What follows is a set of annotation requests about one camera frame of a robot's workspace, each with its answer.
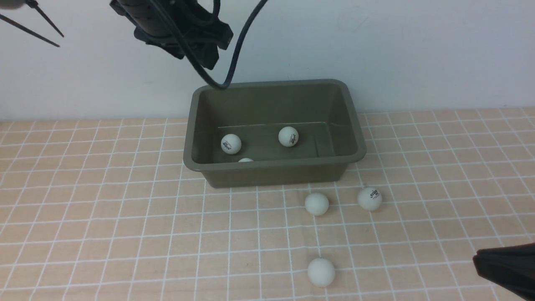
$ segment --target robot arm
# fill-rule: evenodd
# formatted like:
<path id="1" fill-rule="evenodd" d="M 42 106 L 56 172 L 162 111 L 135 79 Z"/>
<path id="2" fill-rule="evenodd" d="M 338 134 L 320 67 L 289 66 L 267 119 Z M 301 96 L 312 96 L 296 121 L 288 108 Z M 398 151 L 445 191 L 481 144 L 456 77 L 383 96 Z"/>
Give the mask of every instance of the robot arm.
<path id="1" fill-rule="evenodd" d="M 32 9 L 36 10 L 47 22 L 48 24 L 50 24 L 50 26 L 52 26 L 58 33 L 59 35 L 61 35 L 62 37 L 64 36 L 63 33 L 59 30 L 58 27 L 56 27 L 56 25 L 54 24 L 54 22 L 52 22 L 52 20 L 50 20 L 50 18 L 48 18 L 48 16 L 43 12 L 43 10 L 41 10 L 41 8 L 39 7 L 39 3 L 37 3 L 36 0 L 0 0 L 0 9 L 5 9 L 5 10 L 16 10 L 16 9 L 19 9 L 21 7 L 23 7 L 24 5 L 28 5 L 29 7 L 31 7 Z M 27 27 L 23 26 L 23 25 L 20 25 L 19 23 L 11 20 L 10 18 L 0 14 L 0 20 L 10 24 L 10 25 L 13 25 L 14 27 L 42 40 L 42 41 L 45 41 L 46 43 L 49 43 L 53 46 L 56 46 L 56 47 L 59 47 L 58 44 L 50 41 L 49 39 L 47 39 L 46 37 L 34 32 L 34 31 L 31 31 L 30 29 L 28 29 Z"/>
<path id="2" fill-rule="evenodd" d="M 208 12 L 197 0 L 112 0 L 110 6 L 120 16 L 135 25 L 134 37 L 147 45 L 156 46 L 172 56 L 186 57 L 197 73 L 212 87 L 226 89 L 234 76 L 241 46 L 260 10 L 268 0 L 260 0 L 247 19 L 236 42 L 231 66 L 223 84 L 215 82 L 206 72 L 219 60 L 218 48 L 226 50 L 233 37 L 227 23 L 219 20 L 220 0 L 213 0 L 213 12 Z M 61 31 L 38 7 L 35 0 L 0 0 L 0 9 L 18 9 L 27 4 L 36 9 L 47 22 L 63 36 Z M 0 14 L 3 20 L 51 45 L 58 44 Z"/>

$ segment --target white grid line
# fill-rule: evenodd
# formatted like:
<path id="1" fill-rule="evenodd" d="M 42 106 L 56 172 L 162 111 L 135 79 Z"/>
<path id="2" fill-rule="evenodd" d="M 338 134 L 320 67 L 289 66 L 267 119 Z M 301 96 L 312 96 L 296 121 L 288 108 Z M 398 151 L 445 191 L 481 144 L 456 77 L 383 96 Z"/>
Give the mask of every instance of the white grid line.
<path id="1" fill-rule="evenodd" d="M 387 117 L 388 117 L 388 121 L 390 123 L 392 123 L 392 121 L 390 119 L 390 115 L 387 114 Z M 392 131 L 394 132 L 394 135 L 397 138 L 397 134 L 395 133 L 394 128 L 392 128 Z M 405 162 L 407 163 L 407 165 L 409 165 L 409 162 L 407 161 L 407 158 L 405 157 L 405 154 L 403 154 L 403 158 L 405 159 Z M 410 172 L 410 176 L 414 179 L 414 175 L 412 174 L 412 170 L 410 168 L 409 168 L 409 172 Z M 388 181 L 388 177 L 387 177 L 386 172 L 384 170 L 383 170 L 383 173 L 385 175 L 385 178 L 386 178 L 386 181 L 387 181 L 387 184 L 388 184 L 388 189 L 390 189 L 390 193 L 391 193 L 392 198 L 393 198 L 392 201 L 394 202 L 394 206 L 396 207 L 396 211 L 398 212 L 398 216 L 399 216 L 400 220 L 403 220 L 403 218 L 401 216 L 400 209 L 398 207 L 398 203 L 395 202 L 394 192 L 392 191 L 392 187 L 390 186 L 390 182 Z M 407 228 L 405 227 L 405 223 L 402 222 L 401 225 L 403 227 L 403 232 L 405 233 L 407 241 L 409 242 L 409 248 L 410 248 L 410 252 L 412 253 L 412 259 L 414 260 L 414 262 L 416 264 L 418 264 L 418 260 L 416 259 L 416 253 L 414 252 L 414 248 L 412 246 L 412 243 L 410 242 L 409 233 L 407 232 Z M 416 265 L 416 269 L 418 271 L 418 277 L 420 278 L 420 281 L 422 282 L 422 286 L 424 288 L 425 295 L 429 299 L 429 292 L 427 290 L 427 285 L 425 284 L 424 278 L 422 276 L 422 271 L 420 270 L 420 267 L 418 265 Z"/>
<path id="2" fill-rule="evenodd" d="M 198 284 L 198 279 L 199 279 L 199 261 L 201 259 L 201 246 L 202 246 L 202 232 L 203 232 L 203 222 L 204 222 L 204 206 L 206 206 L 206 185 L 208 185 L 207 181 L 204 181 L 204 195 L 203 195 L 203 198 L 202 198 L 202 213 L 201 213 L 201 228 L 200 228 L 200 232 L 201 234 L 199 234 L 199 247 L 198 247 L 198 250 L 197 250 L 197 267 L 195 269 L 195 286 L 194 286 L 194 290 L 193 290 L 193 301 L 197 301 L 197 284 Z"/>
<path id="3" fill-rule="evenodd" d="M 117 141 L 113 144 L 113 147 L 115 148 L 116 145 L 117 145 Z M 110 165 L 110 162 L 111 162 L 111 157 L 108 159 L 107 165 Z M 102 177 L 102 183 L 104 182 L 104 179 L 106 178 L 107 171 L 108 171 L 108 169 L 104 170 L 104 176 Z M 82 176 L 82 173 L 80 173 L 78 175 L 77 182 L 80 180 L 81 176 Z M 100 188 L 99 188 L 99 190 L 97 192 L 97 195 L 100 195 L 100 192 L 101 192 L 101 189 L 102 189 L 102 183 L 101 183 Z M 78 263 L 80 262 L 80 256 L 82 254 L 82 249 L 83 249 L 84 243 L 87 241 L 87 233 L 89 232 L 89 228 L 91 226 L 91 220 L 93 220 L 93 215 L 95 214 L 95 210 L 97 208 L 97 204 L 98 204 L 97 201 L 95 201 L 93 203 L 94 203 L 93 204 L 93 208 L 91 210 L 91 214 L 89 215 L 89 219 L 88 219 L 88 222 L 87 222 L 87 225 L 86 225 L 86 231 L 83 234 L 83 239 L 82 239 L 81 244 L 80 244 L 80 249 L 78 250 L 78 255 L 76 256 L 76 261 L 74 263 L 74 266 L 73 266 L 73 269 L 72 269 L 72 272 L 71 272 L 71 276 L 69 277 L 69 282 L 68 282 L 69 285 L 72 285 L 72 280 L 74 278 L 74 273 L 76 271 L 76 267 L 77 267 Z M 68 290 L 65 290 L 65 292 L 63 294 L 63 298 L 64 299 L 65 299 L 65 296 L 66 296 L 67 292 L 68 292 Z"/>
<path id="4" fill-rule="evenodd" d="M 136 156 L 136 155 L 134 155 L 134 160 L 132 160 L 132 166 L 134 165 L 134 162 L 135 162 L 135 156 Z M 133 170 L 133 168 L 130 170 L 130 173 L 128 174 L 128 179 L 130 179 L 131 176 L 132 176 L 132 170 Z M 126 184 L 125 192 L 123 192 L 123 201 L 121 202 L 121 206 L 119 206 L 119 215 L 121 214 L 121 211 L 123 210 L 124 198 L 125 198 L 125 196 L 126 196 L 126 192 L 127 192 L 127 190 L 128 190 L 128 184 Z M 115 225 L 113 226 L 113 233 L 112 233 L 111 238 L 110 238 L 110 246 L 108 247 L 108 253 L 107 253 L 107 255 L 106 255 L 106 258 L 107 258 L 107 259 L 110 258 L 111 249 L 112 249 L 112 247 L 113 247 L 113 240 L 115 239 L 115 234 L 116 234 L 116 232 L 117 232 L 117 226 L 118 226 L 118 224 L 119 224 L 119 219 L 117 219 L 117 220 L 115 221 Z M 102 289 L 102 282 L 104 281 L 104 275 L 105 275 L 105 273 L 106 273 L 106 269 L 107 269 L 107 267 L 108 267 L 108 262 L 109 262 L 109 261 L 107 260 L 107 261 L 104 263 L 104 267 L 102 268 L 102 274 L 101 274 L 100 284 L 98 285 L 98 288 L 97 288 L 97 291 L 96 291 L 96 293 L 95 293 L 95 296 L 98 296 L 98 294 L 100 293 L 100 290 Z"/>
<path id="5" fill-rule="evenodd" d="M 180 176 L 179 176 L 179 182 L 182 180 L 182 172 L 183 172 L 184 164 L 180 166 Z M 180 194 L 180 185 L 178 185 L 178 191 L 177 194 Z M 169 249 L 167 250 L 167 259 L 165 261 L 165 273 L 164 273 L 164 279 L 167 279 L 167 272 L 169 271 L 169 258 L 171 257 L 171 248 L 173 246 L 173 237 L 174 237 L 174 223 L 177 219 L 177 210 L 179 206 L 179 198 L 177 196 L 176 203 L 174 205 L 174 212 L 173 212 L 173 223 L 171 224 L 171 237 L 169 238 Z M 163 301 L 165 294 L 165 281 L 162 285 L 162 293 L 160 294 L 160 301 Z"/>
<path id="6" fill-rule="evenodd" d="M 145 129 L 145 122 L 143 123 L 143 126 L 141 127 L 141 135 L 143 136 L 143 131 Z M 158 153 L 158 162 L 160 162 L 160 158 L 162 157 L 162 148 L 164 146 L 164 141 L 162 139 L 162 143 L 160 144 L 160 152 Z M 157 176 L 157 172 L 154 173 L 154 178 L 152 179 L 152 187 L 150 189 L 150 195 L 153 194 L 154 192 L 154 186 L 156 184 L 156 176 Z M 145 219 L 143 221 L 143 230 L 141 233 L 143 233 L 143 236 L 145 236 L 145 230 L 146 230 L 146 227 L 147 227 L 147 217 L 149 215 L 149 212 L 150 212 L 150 205 L 152 205 L 152 199 L 149 199 L 149 205 L 147 206 L 147 212 L 145 213 Z M 137 247 L 137 256 L 136 256 L 136 261 L 135 261 L 135 265 L 134 265 L 134 272 L 132 273 L 132 281 L 130 283 L 130 288 L 128 289 L 128 297 L 127 299 L 130 300 L 130 296 L 132 294 L 132 288 L 134 287 L 134 280 L 136 278 L 136 272 L 137 272 L 137 266 L 138 266 L 138 263 L 139 263 L 139 256 L 141 254 L 141 247 L 143 246 L 143 239 L 141 239 L 140 243 L 139 243 L 139 246 Z"/>
<path id="7" fill-rule="evenodd" d="M 364 119 L 366 120 L 366 124 L 368 124 L 368 118 L 367 118 L 366 115 L 364 115 Z M 384 165 L 383 165 L 383 161 L 382 161 L 381 157 L 379 157 L 379 163 L 383 167 L 383 173 L 384 173 Z M 380 241 L 379 240 L 379 235 L 377 234 L 377 230 L 375 228 L 375 222 L 373 220 L 373 214 L 370 214 L 370 219 L 371 219 L 371 225 L 373 227 L 373 232 L 375 234 L 375 239 L 376 239 L 377 242 L 379 242 Z M 383 248 L 381 248 L 380 245 L 379 245 L 379 253 L 381 254 L 381 259 L 383 260 L 383 265 L 384 265 L 386 277 L 388 278 L 388 284 L 390 285 L 390 290 L 392 291 L 392 298 L 394 299 L 394 301 L 396 301 L 396 295 L 394 294 L 394 284 L 393 284 L 392 279 L 390 277 L 390 273 L 388 272 L 388 267 L 387 267 L 388 265 L 386 264 L 386 259 L 385 259 L 385 254 L 383 253 Z"/>

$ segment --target gray bin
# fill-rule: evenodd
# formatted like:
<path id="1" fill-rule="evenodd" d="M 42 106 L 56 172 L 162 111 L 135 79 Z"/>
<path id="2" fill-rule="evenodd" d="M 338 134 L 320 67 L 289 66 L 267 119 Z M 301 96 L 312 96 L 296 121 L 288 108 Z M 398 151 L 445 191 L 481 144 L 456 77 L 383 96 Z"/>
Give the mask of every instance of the gray bin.
<path id="1" fill-rule="evenodd" d="M 293 147 L 279 143 L 284 126 L 299 132 Z M 242 140 L 241 150 L 221 150 L 224 135 Z M 214 188 L 339 180 L 361 160 L 366 145 L 347 86 L 337 80 L 209 86 L 193 94 L 184 164 Z M 241 162 L 244 157 L 254 162 Z"/>

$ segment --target ball logo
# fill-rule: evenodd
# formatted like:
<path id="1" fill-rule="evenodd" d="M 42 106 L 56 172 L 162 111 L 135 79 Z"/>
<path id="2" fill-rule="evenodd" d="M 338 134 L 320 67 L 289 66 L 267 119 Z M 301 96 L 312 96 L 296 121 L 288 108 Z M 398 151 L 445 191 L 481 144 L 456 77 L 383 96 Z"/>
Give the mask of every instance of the ball logo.
<path id="1" fill-rule="evenodd" d="M 225 140 L 225 142 L 223 142 L 223 147 L 228 149 L 229 151 L 232 149 L 232 145 L 230 143 L 228 143 L 227 140 Z"/>
<path id="2" fill-rule="evenodd" d="M 370 197 L 372 199 L 375 199 L 378 196 L 379 196 L 379 191 L 377 191 L 377 190 L 374 190 L 374 191 L 372 191 L 372 193 L 370 193 Z"/>

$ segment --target white wall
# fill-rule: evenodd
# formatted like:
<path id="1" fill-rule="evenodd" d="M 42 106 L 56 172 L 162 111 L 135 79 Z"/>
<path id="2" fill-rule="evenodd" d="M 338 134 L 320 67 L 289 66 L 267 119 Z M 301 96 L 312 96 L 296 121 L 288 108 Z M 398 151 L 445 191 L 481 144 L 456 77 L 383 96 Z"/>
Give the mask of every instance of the white wall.
<path id="1" fill-rule="evenodd" d="M 0 119 L 188 114 L 204 82 L 137 41 L 108 3 L 40 1 L 64 39 L 27 7 L 2 12 L 62 47 L 0 23 Z M 255 5 L 223 0 L 233 42 Z M 534 0 L 270 0 L 235 81 L 335 78 L 359 111 L 533 105 L 534 16 Z M 219 81 L 233 48 L 211 72 Z"/>

